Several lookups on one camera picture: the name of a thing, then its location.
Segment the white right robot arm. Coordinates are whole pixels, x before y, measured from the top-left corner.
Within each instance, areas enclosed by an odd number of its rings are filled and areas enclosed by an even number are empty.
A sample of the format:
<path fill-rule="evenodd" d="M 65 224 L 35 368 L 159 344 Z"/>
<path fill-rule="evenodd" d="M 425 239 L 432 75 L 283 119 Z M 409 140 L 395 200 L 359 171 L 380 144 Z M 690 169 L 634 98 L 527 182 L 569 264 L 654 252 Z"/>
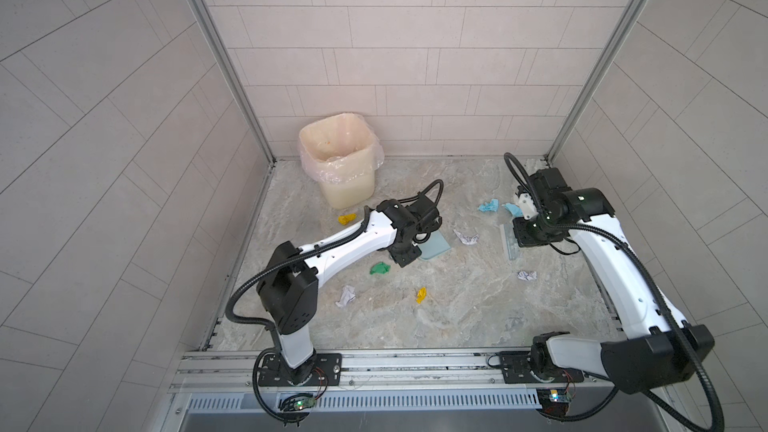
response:
<path fill-rule="evenodd" d="M 724 430 L 722 405 L 703 365 L 715 345 L 713 335 L 703 324 L 690 324 L 656 285 L 603 192 L 572 189 L 556 168 L 528 174 L 510 152 L 505 153 L 504 162 L 518 183 L 519 204 L 532 209 L 513 221 L 518 245 L 575 243 L 604 287 L 626 336 L 614 342 L 582 339 L 566 332 L 535 337 L 529 364 L 538 380 L 548 381 L 560 371 L 574 369 L 613 385 L 588 411 L 571 415 L 548 398 L 540 415 L 561 423 L 583 421 L 601 412 L 619 393 L 640 393 L 680 425 L 697 431 L 699 425 L 654 392 L 697 377 L 711 414 L 710 430 Z"/>

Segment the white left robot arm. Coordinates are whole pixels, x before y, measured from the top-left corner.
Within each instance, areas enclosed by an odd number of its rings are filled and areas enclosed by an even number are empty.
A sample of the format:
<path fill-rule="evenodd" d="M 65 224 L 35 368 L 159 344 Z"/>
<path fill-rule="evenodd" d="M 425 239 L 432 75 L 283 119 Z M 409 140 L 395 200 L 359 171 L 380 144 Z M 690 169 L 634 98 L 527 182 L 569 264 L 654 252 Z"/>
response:
<path fill-rule="evenodd" d="M 360 222 L 330 237 L 303 246 L 280 244 L 266 268 L 232 293 L 225 317 L 263 326 L 273 339 L 282 373 L 292 384 L 304 382 L 317 360 L 309 323 L 317 311 L 319 289 L 375 252 L 387 252 L 400 267 L 421 257 L 421 246 L 442 225 L 438 204 L 443 191 L 444 182 L 436 179 L 414 196 L 365 207 Z"/>

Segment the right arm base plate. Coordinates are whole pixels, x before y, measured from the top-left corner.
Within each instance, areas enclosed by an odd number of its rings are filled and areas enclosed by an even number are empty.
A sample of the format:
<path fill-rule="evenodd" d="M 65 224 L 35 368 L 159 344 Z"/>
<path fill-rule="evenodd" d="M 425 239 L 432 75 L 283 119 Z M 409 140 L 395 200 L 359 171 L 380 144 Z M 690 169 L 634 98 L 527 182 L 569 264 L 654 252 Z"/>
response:
<path fill-rule="evenodd" d="M 487 360 L 487 365 L 500 370 L 505 384 L 582 383 L 584 373 L 576 369 L 548 369 L 535 372 L 528 351 L 501 351 Z"/>

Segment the pale green hand brush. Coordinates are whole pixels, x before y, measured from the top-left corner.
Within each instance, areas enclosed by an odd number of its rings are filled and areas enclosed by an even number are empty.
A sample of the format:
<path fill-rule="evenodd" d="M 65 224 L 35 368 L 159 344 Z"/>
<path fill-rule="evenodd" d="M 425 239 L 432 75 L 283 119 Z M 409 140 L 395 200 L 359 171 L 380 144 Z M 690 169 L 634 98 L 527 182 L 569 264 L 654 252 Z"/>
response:
<path fill-rule="evenodd" d="M 510 262 L 514 262 L 520 256 L 520 248 L 515 236 L 514 227 L 511 223 L 504 223 L 499 228 L 505 254 Z"/>

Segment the pale green dustpan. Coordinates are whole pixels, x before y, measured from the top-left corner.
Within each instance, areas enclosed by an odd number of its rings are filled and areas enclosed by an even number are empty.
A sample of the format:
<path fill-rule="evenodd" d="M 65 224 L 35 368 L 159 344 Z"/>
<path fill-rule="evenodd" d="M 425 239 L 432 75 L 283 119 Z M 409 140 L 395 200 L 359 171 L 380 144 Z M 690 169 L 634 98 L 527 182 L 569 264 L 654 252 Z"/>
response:
<path fill-rule="evenodd" d="M 419 248 L 421 250 L 420 259 L 427 261 L 448 252 L 451 249 L 451 245 L 440 231 L 435 231 L 428 240 L 419 245 Z"/>

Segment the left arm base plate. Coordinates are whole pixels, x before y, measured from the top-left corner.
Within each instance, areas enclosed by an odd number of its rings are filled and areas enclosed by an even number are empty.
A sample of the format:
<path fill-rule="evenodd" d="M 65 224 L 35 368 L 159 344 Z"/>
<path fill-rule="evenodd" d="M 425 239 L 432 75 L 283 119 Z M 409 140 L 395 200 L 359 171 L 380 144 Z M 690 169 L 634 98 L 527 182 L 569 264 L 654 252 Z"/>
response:
<path fill-rule="evenodd" d="M 280 353 L 269 353 L 259 365 L 256 382 L 260 387 L 338 386 L 342 359 L 339 353 L 314 353 L 293 369 Z"/>

